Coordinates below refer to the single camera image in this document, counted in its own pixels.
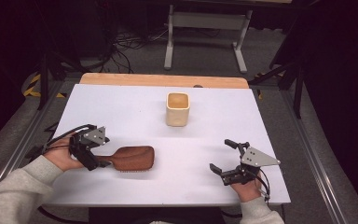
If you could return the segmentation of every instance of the human hand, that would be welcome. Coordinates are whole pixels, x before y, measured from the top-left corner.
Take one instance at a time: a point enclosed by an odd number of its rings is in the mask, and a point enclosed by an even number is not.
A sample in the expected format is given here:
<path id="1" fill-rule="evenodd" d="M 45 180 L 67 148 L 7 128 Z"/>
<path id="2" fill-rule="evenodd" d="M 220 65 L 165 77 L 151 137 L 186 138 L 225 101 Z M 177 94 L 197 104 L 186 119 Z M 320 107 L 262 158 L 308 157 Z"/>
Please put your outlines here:
<path id="1" fill-rule="evenodd" d="M 261 196 L 261 183 L 258 179 L 249 181 L 244 185 L 241 183 L 232 184 L 231 187 L 237 192 L 242 203 L 250 202 Z"/>
<path id="2" fill-rule="evenodd" d="M 74 160 L 69 152 L 70 137 L 75 133 L 70 133 L 64 138 L 51 144 L 48 151 L 43 155 L 54 163 L 58 168 L 64 172 L 70 169 L 82 168 L 83 164 L 80 161 Z"/>

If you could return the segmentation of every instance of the gray floor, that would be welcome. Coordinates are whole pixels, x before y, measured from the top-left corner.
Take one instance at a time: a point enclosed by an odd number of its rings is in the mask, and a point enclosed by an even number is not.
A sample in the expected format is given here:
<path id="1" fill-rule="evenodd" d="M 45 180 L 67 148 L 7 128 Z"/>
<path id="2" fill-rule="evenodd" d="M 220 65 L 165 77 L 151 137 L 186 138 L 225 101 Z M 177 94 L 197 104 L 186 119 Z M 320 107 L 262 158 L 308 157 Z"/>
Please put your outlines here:
<path id="1" fill-rule="evenodd" d="M 216 31 L 203 32 L 208 35 L 217 34 Z M 122 50 L 130 60 L 131 69 L 134 73 L 245 77 L 251 80 L 255 74 L 269 70 L 269 63 L 284 39 L 284 35 L 280 31 L 250 29 L 242 47 L 242 53 L 248 67 L 248 73 L 243 75 L 238 70 L 230 46 L 231 42 L 237 38 L 236 32 L 221 31 L 217 36 L 209 37 L 194 30 L 175 30 L 173 63 L 170 71 L 163 69 L 166 47 L 164 37 L 166 38 L 166 35 L 140 49 Z M 122 56 L 119 57 L 115 54 L 114 58 L 120 63 L 127 64 Z M 109 73 L 128 72 L 124 67 L 118 70 L 112 61 L 104 67 L 104 71 Z M 60 92 L 70 93 L 78 80 L 78 74 L 71 74 L 63 83 Z M 296 120 L 292 116 L 291 108 L 285 104 L 285 94 L 293 95 L 293 91 L 279 91 L 275 87 L 276 82 L 277 79 L 274 77 L 257 87 L 251 88 L 259 89 L 262 92 L 262 99 L 259 99 L 257 95 L 255 95 L 255 99 L 277 158 L 282 161 L 283 177 L 292 200 L 290 204 L 284 206 L 286 222 L 337 223 L 336 219 L 332 218 L 329 213 L 323 194 L 324 190 L 312 165 L 310 165 L 303 138 L 297 129 L 299 123 L 304 127 L 310 147 L 316 153 L 318 161 L 324 168 L 344 220 L 346 220 L 346 223 L 358 223 L 358 196 L 324 137 L 324 132 L 307 91 L 304 90 L 302 97 L 302 120 Z M 35 131 L 35 137 L 32 139 L 33 144 L 43 144 L 47 141 L 49 133 L 45 133 L 43 130 L 60 120 L 66 101 L 67 98 L 54 99 L 40 127 Z M 27 97 L 26 102 L 0 132 L 0 172 L 26 133 L 31 120 L 38 113 L 36 112 L 37 106 L 37 97 Z M 271 208 L 280 214 L 282 213 L 280 206 Z M 47 209 L 61 217 L 76 220 L 88 219 L 87 208 L 49 207 Z M 239 212 L 238 206 L 222 209 L 230 213 Z M 239 223 L 239 220 L 235 218 L 226 218 L 226 221 L 227 224 Z M 58 222 L 35 212 L 30 223 Z"/>

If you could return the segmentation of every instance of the table leg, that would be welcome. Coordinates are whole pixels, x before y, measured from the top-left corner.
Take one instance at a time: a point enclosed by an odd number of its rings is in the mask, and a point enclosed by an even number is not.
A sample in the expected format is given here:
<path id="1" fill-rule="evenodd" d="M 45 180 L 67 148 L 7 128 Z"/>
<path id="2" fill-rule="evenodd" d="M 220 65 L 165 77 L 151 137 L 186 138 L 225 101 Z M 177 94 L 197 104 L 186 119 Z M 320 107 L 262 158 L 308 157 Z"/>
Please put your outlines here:
<path id="1" fill-rule="evenodd" d="M 237 58 L 237 63 L 238 63 L 241 73 L 246 73 L 248 71 L 246 68 L 245 61 L 242 56 L 241 47 L 242 47 L 243 39 L 245 38 L 245 35 L 246 35 L 246 31 L 248 30 L 248 27 L 249 27 L 249 22 L 251 21 L 251 17 L 252 17 L 252 10 L 248 10 L 246 12 L 246 17 L 243 20 L 240 38 L 237 42 L 232 43 L 232 46 L 234 48 L 235 57 Z"/>
<path id="2" fill-rule="evenodd" d="M 167 51 L 165 53 L 164 69 L 170 70 L 172 67 L 172 54 L 173 54 L 173 5 L 170 5 L 170 14 L 168 16 L 168 43 Z"/>

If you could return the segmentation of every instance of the sweater sleeve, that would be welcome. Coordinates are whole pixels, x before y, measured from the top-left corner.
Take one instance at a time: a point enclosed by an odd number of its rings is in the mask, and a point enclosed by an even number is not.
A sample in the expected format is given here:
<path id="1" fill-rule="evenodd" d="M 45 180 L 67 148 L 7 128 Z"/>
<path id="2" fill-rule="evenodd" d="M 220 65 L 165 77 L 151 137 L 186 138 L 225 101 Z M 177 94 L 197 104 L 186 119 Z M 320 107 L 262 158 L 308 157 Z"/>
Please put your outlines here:
<path id="1" fill-rule="evenodd" d="M 263 197 L 251 200 L 248 203 L 241 203 L 242 220 L 240 224 L 282 224 L 280 215 L 271 211 Z"/>
<path id="2" fill-rule="evenodd" d="M 52 183 L 63 173 L 40 156 L 0 182 L 0 223 L 27 223 L 34 210 L 52 194 Z"/>

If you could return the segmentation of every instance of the brown leather item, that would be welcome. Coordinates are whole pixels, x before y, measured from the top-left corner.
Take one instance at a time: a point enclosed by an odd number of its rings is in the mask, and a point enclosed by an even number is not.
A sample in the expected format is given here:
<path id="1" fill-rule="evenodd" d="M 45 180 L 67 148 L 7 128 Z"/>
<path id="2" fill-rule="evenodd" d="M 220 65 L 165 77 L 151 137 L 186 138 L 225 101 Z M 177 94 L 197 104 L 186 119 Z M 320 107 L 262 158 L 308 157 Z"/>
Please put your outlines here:
<path id="1" fill-rule="evenodd" d="M 96 156 L 99 161 L 110 161 L 119 171 L 136 172 L 152 168 L 155 151 L 150 146 L 121 147 L 111 156 Z"/>

